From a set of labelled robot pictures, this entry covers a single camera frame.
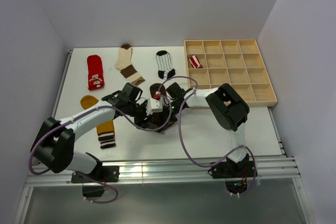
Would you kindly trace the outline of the dark brown striped sock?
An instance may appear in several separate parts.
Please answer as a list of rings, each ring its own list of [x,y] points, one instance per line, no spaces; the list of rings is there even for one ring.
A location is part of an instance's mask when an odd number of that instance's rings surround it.
[[[154,97],[156,95],[156,92],[158,91],[160,85],[161,85],[160,83],[154,83],[150,86],[150,94],[151,94],[152,97]],[[162,87],[160,89],[160,94],[166,96],[165,87]],[[153,121],[152,121],[153,124],[155,124],[157,126],[161,126],[165,121],[166,121],[166,118],[165,118],[163,112],[153,113]]]

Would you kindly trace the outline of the red white striped sock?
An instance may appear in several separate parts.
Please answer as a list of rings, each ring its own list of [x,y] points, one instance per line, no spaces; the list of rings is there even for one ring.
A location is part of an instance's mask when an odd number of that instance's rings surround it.
[[[202,69],[203,65],[201,64],[199,58],[196,55],[192,55],[189,58],[189,63],[194,69]]]

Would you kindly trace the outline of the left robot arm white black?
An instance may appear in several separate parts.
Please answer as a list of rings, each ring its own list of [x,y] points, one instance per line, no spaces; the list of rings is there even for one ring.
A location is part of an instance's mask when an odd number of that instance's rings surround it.
[[[160,108],[160,102],[156,99],[138,103],[141,94],[140,88],[126,83],[122,90],[103,97],[76,115],[61,120],[52,117],[46,119],[29,158],[38,159],[55,174],[71,170],[83,173],[91,182],[98,181],[102,176],[101,161],[89,153],[75,152],[75,142],[90,130],[120,116],[140,129],[141,123]]]

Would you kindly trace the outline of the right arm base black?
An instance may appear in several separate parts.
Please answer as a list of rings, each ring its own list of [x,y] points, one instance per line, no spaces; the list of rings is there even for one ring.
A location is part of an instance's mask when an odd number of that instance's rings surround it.
[[[250,160],[249,154],[238,163],[226,158],[225,162],[211,167],[207,173],[212,179],[224,179],[229,195],[237,198],[249,190],[249,186],[256,181],[258,175],[255,160]]]

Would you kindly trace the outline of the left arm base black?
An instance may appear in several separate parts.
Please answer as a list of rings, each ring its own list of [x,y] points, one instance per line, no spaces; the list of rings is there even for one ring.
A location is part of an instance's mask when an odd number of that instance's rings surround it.
[[[117,199],[119,193],[116,188],[108,183],[119,180],[119,166],[101,166],[95,168],[90,174],[73,172],[71,182],[82,184],[82,195],[85,200],[96,204],[107,204]],[[113,191],[115,196],[110,200],[100,200],[107,191]]]

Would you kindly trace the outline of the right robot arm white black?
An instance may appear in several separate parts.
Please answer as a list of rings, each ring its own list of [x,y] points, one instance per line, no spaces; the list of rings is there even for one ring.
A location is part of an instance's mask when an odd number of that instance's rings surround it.
[[[189,160],[203,168],[216,166],[226,160],[226,162],[229,162],[227,164],[228,173],[234,177],[240,176],[245,171],[245,165],[252,156],[251,151],[246,146],[245,139],[245,124],[250,108],[244,99],[228,83],[212,89],[193,88],[184,90],[175,82],[166,91],[173,99],[173,106],[178,109],[178,134],[182,149]],[[232,149],[217,162],[202,165],[188,153],[184,145],[181,126],[182,111],[186,108],[209,108],[216,121],[227,133],[228,142]]]

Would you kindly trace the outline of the mustard yellow striped sock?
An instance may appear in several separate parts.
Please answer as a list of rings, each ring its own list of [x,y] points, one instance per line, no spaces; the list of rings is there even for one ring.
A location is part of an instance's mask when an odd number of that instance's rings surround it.
[[[99,100],[91,95],[81,98],[80,104],[84,110],[96,105]],[[116,147],[113,121],[105,122],[96,127],[98,141],[102,150]]]

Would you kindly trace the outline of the white black pinstripe sock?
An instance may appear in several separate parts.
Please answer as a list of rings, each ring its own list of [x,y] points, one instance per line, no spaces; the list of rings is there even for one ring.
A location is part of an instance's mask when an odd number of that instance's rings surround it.
[[[160,50],[155,55],[157,66],[158,66],[158,76],[160,79],[166,80],[175,76],[176,71],[173,67],[172,57],[166,50]]]

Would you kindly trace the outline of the cream brown striped sock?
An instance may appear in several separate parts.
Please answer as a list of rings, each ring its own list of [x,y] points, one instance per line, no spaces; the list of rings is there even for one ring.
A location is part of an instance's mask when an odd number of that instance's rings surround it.
[[[122,74],[127,82],[139,86],[145,79],[137,72],[131,62],[132,48],[129,44],[123,44],[119,48],[118,58],[115,63],[115,68]]]

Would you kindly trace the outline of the wooden compartment tray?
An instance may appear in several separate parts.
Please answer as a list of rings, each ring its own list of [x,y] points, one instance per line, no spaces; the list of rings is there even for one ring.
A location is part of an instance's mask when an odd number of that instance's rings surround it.
[[[229,83],[249,106],[272,107],[277,98],[258,44],[252,39],[185,40],[188,86],[218,88]],[[189,58],[196,55],[202,69],[194,69]]]

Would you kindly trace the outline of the aluminium rail frame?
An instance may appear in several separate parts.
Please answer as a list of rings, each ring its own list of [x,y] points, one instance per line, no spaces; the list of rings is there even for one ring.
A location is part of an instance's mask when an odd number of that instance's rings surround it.
[[[279,155],[267,151],[255,157],[258,177],[254,186],[245,196],[233,198],[228,194],[226,200],[229,222],[247,223],[315,223],[308,196],[301,181],[301,174],[293,157],[285,151]],[[144,205],[153,203],[151,216],[164,214],[161,204],[168,188],[180,188],[173,192],[178,201],[183,198],[198,202],[197,186],[213,188],[216,180],[206,171],[193,165],[185,158],[166,158],[147,160],[107,161],[109,166],[119,167],[118,211],[120,216],[124,204],[136,198]],[[88,204],[80,197],[65,192],[71,186],[71,173],[45,173],[40,176],[28,174],[15,223],[86,223],[87,217],[71,218],[76,209],[88,210]]]

